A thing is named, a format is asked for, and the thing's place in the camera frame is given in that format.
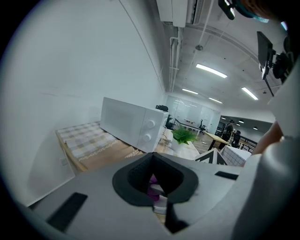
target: cable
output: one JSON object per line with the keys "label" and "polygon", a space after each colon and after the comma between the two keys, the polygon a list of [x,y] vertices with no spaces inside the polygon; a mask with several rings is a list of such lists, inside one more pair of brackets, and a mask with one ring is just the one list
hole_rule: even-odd
{"label": "cable", "polygon": [[268,86],[268,89],[270,90],[270,93],[272,94],[272,97],[274,96],[273,92],[272,92],[272,89],[270,88],[270,85],[268,83],[268,80],[267,80],[267,77],[264,77],[264,81],[266,82],[267,86]]}

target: white microwave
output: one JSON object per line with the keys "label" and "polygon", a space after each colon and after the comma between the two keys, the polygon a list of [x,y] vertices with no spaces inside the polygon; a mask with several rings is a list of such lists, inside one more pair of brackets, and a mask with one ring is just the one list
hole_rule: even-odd
{"label": "white microwave", "polygon": [[144,152],[153,152],[164,130],[168,112],[105,97],[100,127]]}

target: floor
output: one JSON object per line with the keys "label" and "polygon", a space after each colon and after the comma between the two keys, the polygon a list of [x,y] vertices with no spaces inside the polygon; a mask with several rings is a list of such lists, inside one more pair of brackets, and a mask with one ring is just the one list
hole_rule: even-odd
{"label": "floor", "polygon": [[[212,138],[207,136],[206,134],[200,133],[197,137],[198,141],[193,142],[193,145],[198,150],[200,154],[207,152],[208,148],[210,148],[210,145],[212,143]],[[215,142],[214,148],[219,148],[220,142]]]}

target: person's arm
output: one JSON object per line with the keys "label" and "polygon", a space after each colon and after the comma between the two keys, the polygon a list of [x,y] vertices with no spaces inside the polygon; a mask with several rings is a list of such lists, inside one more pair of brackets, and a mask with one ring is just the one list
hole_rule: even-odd
{"label": "person's arm", "polygon": [[256,148],[254,149],[252,155],[262,153],[269,145],[272,143],[279,142],[282,137],[282,131],[277,121],[275,121],[268,132],[262,136],[261,140],[258,142]]}

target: ceiling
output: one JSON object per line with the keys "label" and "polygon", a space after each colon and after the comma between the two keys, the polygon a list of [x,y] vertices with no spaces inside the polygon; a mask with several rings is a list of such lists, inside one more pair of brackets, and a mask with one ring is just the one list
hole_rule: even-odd
{"label": "ceiling", "polygon": [[[229,20],[215,0],[207,29],[197,51],[203,26],[206,21],[210,1],[205,1],[199,25],[187,25],[184,28],[179,73],[175,82],[175,91],[182,88],[198,92],[200,98],[214,98],[231,107],[266,107],[271,94],[261,79],[257,59],[257,31],[262,31],[277,52],[282,51],[286,32],[280,23],[269,21],[262,23],[248,19],[236,12],[235,20]],[[210,72],[198,69],[197,63],[228,75],[222,78]],[[281,81],[275,79],[271,71],[267,76],[273,93],[280,88]],[[259,100],[253,100],[241,88],[246,87]]]}
{"label": "ceiling", "polygon": [[272,126],[272,123],[269,122],[263,122],[263,121],[257,121],[257,120],[252,120],[252,119],[245,119],[243,118],[242,120],[244,121],[244,123],[240,123],[239,120],[241,118],[236,118],[236,117],[231,117],[231,116],[221,116],[220,118],[220,122],[223,123],[228,123],[229,120],[233,120],[234,121],[234,126],[236,126],[236,124],[240,124],[240,127],[243,128],[249,128],[249,129],[253,129],[253,127],[257,127],[258,131],[262,132],[262,133],[266,133],[269,128]]}

